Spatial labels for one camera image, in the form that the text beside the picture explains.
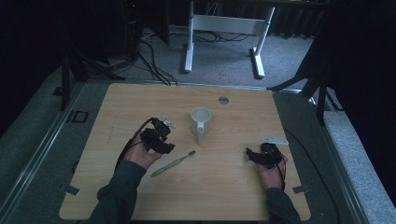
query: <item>wire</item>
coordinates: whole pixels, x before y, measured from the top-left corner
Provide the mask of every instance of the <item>wire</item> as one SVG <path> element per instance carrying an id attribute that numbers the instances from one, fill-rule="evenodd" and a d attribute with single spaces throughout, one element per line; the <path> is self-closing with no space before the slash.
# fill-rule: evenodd
<path id="1" fill-rule="evenodd" d="M 303 145 L 303 143 L 300 141 L 300 139 L 298 139 L 291 131 L 289 131 L 289 130 L 287 130 L 287 129 L 285 129 L 285 128 L 284 128 L 284 130 L 285 130 L 286 133 L 290 134 L 290 135 L 298 142 L 298 144 L 299 144 L 300 147 L 303 149 L 303 151 L 305 152 L 305 154 L 306 154 L 306 156 L 308 157 L 308 159 L 311 161 L 312 165 L 314 166 L 315 170 L 317 171 L 317 174 L 318 174 L 318 176 L 319 176 L 320 181 L 323 183 L 324 188 L 326 189 L 326 191 L 327 191 L 327 193 L 328 193 L 330 199 L 332 200 L 332 205 L 334 206 L 334 210 L 335 210 L 335 213 L 336 213 L 336 215 L 337 215 L 337 223 L 340 223 L 340 212 L 339 212 L 339 210 L 338 210 L 338 206 L 337 206 L 337 204 L 335 203 L 335 199 L 334 199 L 334 197 L 332 196 L 332 194 L 330 193 L 329 188 L 328 188 L 327 185 L 325 184 L 324 179 L 323 179 L 323 176 L 320 174 L 320 172 L 319 172 L 319 170 L 318 170 L 318 167 L 315 165 L 314 161 L 312 160 L 311 156 L 309 155 L 308 151 L 306 150 L 306 148 L 304 147 L 304 145 Z"/>
<path id="2" fill-rule="evenodd" d="M 149 63 L 145 59 L 145 57 L 143 57 L 143 55 L 140 52 L 138 52 L 138 56 L 140 57 L 140 59 L 143 60 L 143 63 L 149 69 L 147 71 L 150 71 L 151 74 L 153 74 L 156 78 L 158 78 L 166 86 L 171 86 L 172 85 L 169 79 L 171 79 L 173 82 L 175 82 L 176 85 L 178 86 L 177 80 L 176 80 L 176 78 L 174 76 L 170 75 L 167 72 L 164 72 L 161 68 L 157 67 L 157 64 L 155 63 L 154 48 L 146 41 L 142 40 L 141 43 L 149 46 L 150 51 L 151 51 L 151 63 Z"/>
<path id="3" fill-rule="evenodd" d="M 271 150 L 269 149 L 269 150 L 267 150 L 267 152 L 270 155 L 270 157 L 271 157 L 274 165 L 276 166 L 277 170 L 279 171 L 279 176 L 280 176 L 280 179 L 282 180 L 282 190 L 285 190 L 285 186 L 286 186 L 286 184 L 285 184 L 285 179 L 286 179 L 286 162 L 285 162 L 285 159 L 283 159 L 283 156 L 281 155 L 282 156 L 282 161 L 285 163 L 285 174 L 282 174 L 282 171 L 280 170 L 278 162 L 276 162 L 276 160 L 274 158 L 274 155 L 272 154 Z"/>
<path id="4" fill-rule="evenodd" d="M 116 168 L 114 169 L 114 171 L 117 170 L 117 168 L 119 167 L 120 162 L 124 158 L 124 156 L 125 156 L 126 152 L 128 151 L 128 149 L 133 147 L 133 146 L 135 146 L 135 145 L 137 145 L 137 144 L 140 144 L 141 142 L 133 144 L 131 146 L 128 146 L 128 145 L 132 144 L 132 142 L 136 139 L 137 135 L 140 134 L 142 132 L 142 130 L 146 127 L 146 125 L 148 125 L 148 123 L 150 123 L 153 120 L 154 120 L 154 118 L 146 120 L 142 124 L 142 126 L 140 126 L 140 128 L 137 130 L 137 132 L 134 133 L 134 136 L 128 141 L 128 143 L 126 144 L 125 148 L 122 150 L 121 154 L 119 155 L 119 158 L 117 159 L 117 163 L 116 163 Z"/>
<path id="5" fill-rule="evenodd" d="M 144 40 L 144 39 L 147 39 L 147 38 L 151 37 L 152 35 L 155 35 L 155 33 L 150 33 L 150 34 L 148 34 L 148 35 L 142 34 L 142 35 L 144 35 L 144 36 L 142 36 L 140 39 L 141 39 L 141 40 Z"/>
<path id="6" fill-rule="evenodd" d="M 198 35 L 193 36 L 198 41 L 208 42 L 208 43 L 243 41 L 249 37 L 249 35 L 244 35 L 245 37 L 238 39 L 239 37 L 243 36 L 243 34 L 240 34 L 233 38 L 224 38 L 221 36 L 221 34 L 213 32 L 213 31 L 196 31 L 195 33 L 199 34 L 199 35 L 213 35 L 213 39 L 204 38 L 204 37 L 201 37 Z"/>
<path id="7" fill-rule="evenodd" d="M 117 69 L 124 68 L 122 71 L 119 71 L 119 72 L 115 73 L 115 74 L 119 74 L 119 73 L 122 73 L 122 72 L 128 70 L 128 69 L 132 66 L 133 61 L 134 61 L 134 57 L 132 57 L 131 55 L 127 55 L 126 58 L 125 58 L 125 62 L 116 63 L 116 64 L 109 65 L 109 66 L 104 66 L 104 68 L 105 68 L 107 71 L 109 71 L 109 72 L 114 72 L 114 71 L 117 70 Z M 94 67 L 92 67 L 92 66 L 91 66 L 90 64 L 88 64 L 88 63 L 84 63 L 84 65 L 85 65 L 88 69 L 90 69 L 89 73 L 90 73 L 91 76 L 97 76 L 97 77 L 95 77 L 95 78 L 99 78 L 98 76 L 100 76 L 100 75 L 103 74 L 102 72 L 96 72 L 96 73 L 94 73 L 93 71 L 96 71 L 96 70 L 94 69 Z"/>
<path id="8" fill-rule="evenodd" d="M 215 7 L 213 9 L 213 13 L 212 13 L 212 16 L 213 16 L 215 14 L 215 12 L 216 12 L 216 8 L 218 7 L 218 3 L 212 3 L 212 6 L 210 6 L 210 8 L 206 11 L 205 15 L 209 14 L 209 11 L 210 11 L 210 9 L 212 9 L 212 7 Z"/>
<path id="9" fill-rule="evenodd" d="M 345 111 L 343 108 L 340 108 L 338 104 L 335 103 L 334 99 L 330 96 L 329 92 L 326 90 L 326 96 L 329 98 L 330 103 L 332 103 L 332 107 L 334 107 L 337 111 Z"/>

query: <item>white stand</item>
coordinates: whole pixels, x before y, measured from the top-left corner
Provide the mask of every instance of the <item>white stand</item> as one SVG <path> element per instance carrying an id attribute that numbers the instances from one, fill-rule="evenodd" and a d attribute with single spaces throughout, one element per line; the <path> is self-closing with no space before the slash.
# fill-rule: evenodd
<path id="1" fill-rule="evenodd" d="M 187 46 L 185 71 L 192 70 L 192 55 L 194 51 L 194 43 L 192 36 L 194 30 L 205 30 L 223 33 L 236 33 L 245 35 L 260 35 L 257 48 L 253 48 L 253 59 L 256 64 L 257 75 L 265 77 L 264 69 L 262 67 L 262 45 L 268 33 L 268 28 L 271 24 L 271 19 L 274 15 L 274 7 L 271 7 L 271 12 L 265 20 L 251 20 L 230 17 L 194 15 L 194 2 L 190 1 L 190 21 L 189 21 L 189 44 Z"/>

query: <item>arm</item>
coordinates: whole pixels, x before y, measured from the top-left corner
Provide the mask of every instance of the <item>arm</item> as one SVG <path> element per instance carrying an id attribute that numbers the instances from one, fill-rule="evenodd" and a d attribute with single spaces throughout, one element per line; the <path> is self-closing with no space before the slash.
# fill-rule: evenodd
<path id="1" fill-rule="evenodd" d="M 278 166 L 285 176 L 285 165 L 288 158 L 283 156 Z M 256 163 L 262 181 L 262 187 L 267 194 L 267 208 L 271 214 L 271 221 L 275 223 L 301 223 L 300 216 L 289 196 L 282 190 L 282 182 L 276 167 L 267 170 L 264 165 Z"/>
<path id="2" fill-rule="evenodd" d="M 140 142 L 139 134 L 108 185 L 98 191 L 99 202 L 86 223 L 129 223 L 134 213 L 137 187 L 150 165 L 162 155 L 147 153 Z"/>

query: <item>wooden tabletop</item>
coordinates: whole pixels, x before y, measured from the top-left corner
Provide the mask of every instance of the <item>wooden tabletop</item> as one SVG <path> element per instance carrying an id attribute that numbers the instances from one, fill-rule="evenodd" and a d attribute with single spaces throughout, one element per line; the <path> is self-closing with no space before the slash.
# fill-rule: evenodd
<path id="1" fill-rule="evenodd" d="M 220 97 L 229 100 L 227 105 Z M 212 113 L 201 145 L 190 129 L 190 112 L 204 106 Z M 266 220 L 266 196 L 246 147 L 259 152 L 262 137 L 286 139 L 269 91 L 203 87 L 112 84 L 93 125 L 71 186 L 60 210 L 64 219 L 86 219 L 97 204 L 96 193 L 114 172 L 118 156 L 134 132 L 150 118 L 163 115 L 176 124 L 166 143 L 175 144 L 143 177 L 133 219 Z M 289 158 L 286 193 L 302 220 L 310 217 L 289 146 L 278 145 Z M 149 175 L 169 162 L 196 153 L 156 177 Z"/>

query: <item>gray sleeve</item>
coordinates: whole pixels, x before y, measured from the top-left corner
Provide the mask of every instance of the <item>gray sleeve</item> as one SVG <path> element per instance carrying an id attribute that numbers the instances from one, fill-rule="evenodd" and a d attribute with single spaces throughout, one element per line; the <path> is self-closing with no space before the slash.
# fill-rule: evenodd
<path id="1" fill-rule="evenodd" d="M 280 223 L 302 223 L 290 197 L 282 189 L 267 190 L 267 207 L 271 216 Z"/>
<path id="2" fill-rule="evenodd" d="M 97 193 L 99 200 L 85 223 L 129 223 L 134 213 L 137 187 L 146 169 L 132 161 L 122 161 L 108 185 Z"/>

